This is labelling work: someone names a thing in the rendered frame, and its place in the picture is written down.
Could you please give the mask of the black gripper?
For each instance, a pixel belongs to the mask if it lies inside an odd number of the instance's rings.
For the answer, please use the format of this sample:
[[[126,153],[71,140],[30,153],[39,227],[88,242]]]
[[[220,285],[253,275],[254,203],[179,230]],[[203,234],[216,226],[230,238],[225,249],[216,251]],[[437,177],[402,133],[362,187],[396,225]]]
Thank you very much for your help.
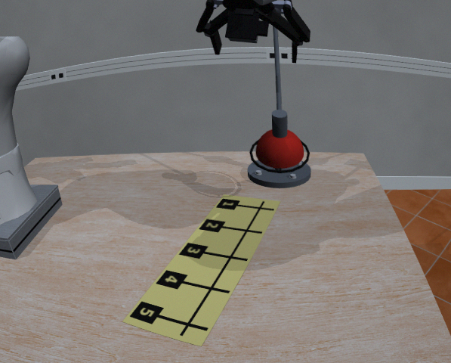
[[[223,5],[226,9],[214,20],[209,21],[213,10],[219,7],[219,5]],[[268,21],[272,26],[291,39],[292,62],[296,63],[297,47],[303,45],[303,41],[310,41],[310,30],[297,11],[292,7],[292,0],[275,1],[266,5],[259,5],[254,0],[207,0],[206,8],[199,20],[196,31],[198,33],[204,32],[205,36],[210,37],[215,54],[220,54],[222,46],[218,30],[227,23],[229,11],[235,11],[236,8],[255,8],[256,13],[260,14],[259,19]],[[287,20],[278,14],[275,8],[278,8]]]

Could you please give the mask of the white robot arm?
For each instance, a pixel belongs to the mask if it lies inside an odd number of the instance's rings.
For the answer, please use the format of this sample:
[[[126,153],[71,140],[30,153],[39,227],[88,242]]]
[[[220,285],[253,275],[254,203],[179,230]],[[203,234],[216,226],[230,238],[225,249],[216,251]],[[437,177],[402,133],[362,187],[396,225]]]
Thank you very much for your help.
[[[253,9],[230,11],[225,38],[257,43],[269,23]],[[29,49],[19,36],[0,36],[0,225],[29,212],[36,204],[17,143],[12,108],[15,90],[26,75]]]

